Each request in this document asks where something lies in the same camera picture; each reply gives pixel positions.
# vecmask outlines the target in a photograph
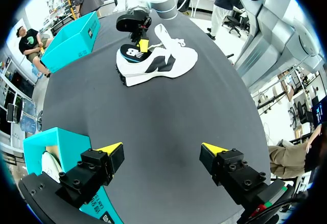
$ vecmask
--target computer monitor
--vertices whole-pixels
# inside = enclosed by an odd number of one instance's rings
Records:
[[[313,125],[316,128],[322,122],[327,121],[327,96],[312,108]]]

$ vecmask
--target screw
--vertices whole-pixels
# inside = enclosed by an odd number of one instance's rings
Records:
[[[264,172],[260,172],[260,173],[259,173],[259,179],[260,179],[260,180],[265,180],[265,179],[266,179],[265,176],[266,176],[266,173],[264,173]]]
[[[236,166],[235,166],[235,165],[233,165],[233,164],[232,164],[232,165],[230,165],[230,166],[229,166],[229,170],[230,170],[230,171],[234,171],[234,170],[236,170]]]
[[[94,169],[96,168],[96,166],[95,166],[94,164],[90,164],[90,165],[88,166],[88,168],[89,168],[90,170],[94,170]]]
[[[252,181],[251,181],[251,180],[245,180],[245,181],[243,182],[243,184],[244,184],[245,186],[249,187],[249,186],[252,185]]]
[[[59,177],[60,178],[64,178],[66,176],[66,173],[65,172],[59,172]]]
[[[75,179],[75,180],[73,180],[73,185],[74,185],[74,187],[79,188],[81,186],[81,181]]]

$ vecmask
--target black table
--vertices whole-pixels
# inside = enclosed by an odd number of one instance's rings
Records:
[[[92,54],[49,80],[43,129],[87,135],[93,148],[124,143],[125,161],[106,187],[125,223],[219,223],[241,209],[216,187],[199,161],[202,142],[237,148],[257,171],[270,175],[266,138],[255,104],[219,48],[180,14],[156,24],[185,39],[199,59],[177,79],[163,77],[125,87],[115,69],[116,52],[129,43],[115,29],[119,14],[100,19]]]

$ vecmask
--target white sneaker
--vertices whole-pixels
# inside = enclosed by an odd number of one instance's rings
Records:
[[[52,154],[45,151],[42,154],[41,165],[42,165],[42,171],[47,173],[49,177],[51,177],[53,180],[60,183],[59,172],[62,172],[62,169],[59,163],[57,162],[57,160],[55,159],[55,157],[52,156]]]
[[[118,72],[126,86],[137,85],[158,76],[176,78],[196,64],[197,52],[182,47],[169,36],[162,24],[155,27],[155,34],[165,48],[156,47],[153,52],[141,53],[138,47],[125,44],[117,51]]]

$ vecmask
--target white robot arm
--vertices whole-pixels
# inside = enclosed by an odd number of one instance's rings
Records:
[[[138,15],[138,22],[133,24],[134,19],[129,22],[126,18],[117,24],[117,29],[134,33],[138,28],[138,34],[134,35],[134,42],[138,43],[142,35],[139,30],[144,34],[151,24],[147,20],[150,10],[154,9],[162,19],[173,19],[178,12],[177,1],[126,0],[127,14]],[[317,71],[324,56],[322,48],[311,21],[296,0],[241,2],[249,18],[250,33],[235,68],[251,93],[294,65]],[[133,28],[124,28],[130,23]]]

